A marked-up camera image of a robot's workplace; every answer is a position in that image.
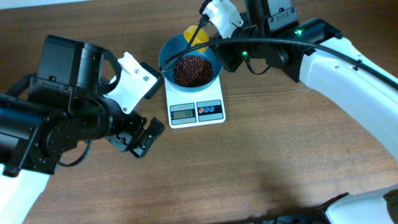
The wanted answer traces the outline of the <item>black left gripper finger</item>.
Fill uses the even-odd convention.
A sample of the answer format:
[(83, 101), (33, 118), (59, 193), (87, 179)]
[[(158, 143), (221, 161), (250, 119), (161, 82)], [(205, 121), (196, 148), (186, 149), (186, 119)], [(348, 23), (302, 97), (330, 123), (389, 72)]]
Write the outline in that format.
[(146, 71), (148, 71), (152, 76), (156, 78), (156, 83), (152, 86), (152, 88), (144, 95), (144, 98), (149, 100), (151, 99), (158, 91), (159, 89), (163, 86), (164, 84), (164, 78), (161, 73), (159, 73), (157, 70), (152, 68), (150, 65), (146, 64), (145, 62), (141, 62), (140, 66), (144, 68)]
[(156, 117), (153, 117), (147, 129), (133, 140), (133, 146), (129, 152), (136, 158), (143, 158), (152, 147), (155, 140), (165, 131), (165, 125)]

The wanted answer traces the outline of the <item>yellow plastic measuring scoop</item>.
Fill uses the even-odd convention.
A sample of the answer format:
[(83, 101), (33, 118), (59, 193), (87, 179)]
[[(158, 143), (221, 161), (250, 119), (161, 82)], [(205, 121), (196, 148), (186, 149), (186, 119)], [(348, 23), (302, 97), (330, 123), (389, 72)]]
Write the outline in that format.
[(203, 28), (199, 26), (190, 26), (184, 32), (183, 36), (188, 43), (188, 47), (194, 47), (198, 44), (204, 44), (210, 37)]

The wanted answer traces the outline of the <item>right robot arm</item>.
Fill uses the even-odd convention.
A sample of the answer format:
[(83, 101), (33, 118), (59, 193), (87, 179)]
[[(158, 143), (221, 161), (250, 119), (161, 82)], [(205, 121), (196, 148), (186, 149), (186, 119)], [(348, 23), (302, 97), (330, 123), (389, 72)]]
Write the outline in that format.
[(216, 27), (213, 51), (234, 72), (252, 59), (282, 70), (329, 98), (397, 156), (397, 78), (366, 58), (323, 19), (299, 22), (290, 1), (207, 1), (200, 12)]

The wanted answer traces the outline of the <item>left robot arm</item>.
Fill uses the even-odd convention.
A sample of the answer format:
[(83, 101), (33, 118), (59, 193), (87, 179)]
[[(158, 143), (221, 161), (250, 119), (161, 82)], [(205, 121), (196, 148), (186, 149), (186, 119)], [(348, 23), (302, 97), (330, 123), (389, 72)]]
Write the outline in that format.
[(164, 124), (135, 111), (162, 75), (131, 54), (48, 35), (38, 72), (1, 95), (1, 222), (22, 223), (62, 165), (62, 155), (97, 139), (144, 157)]

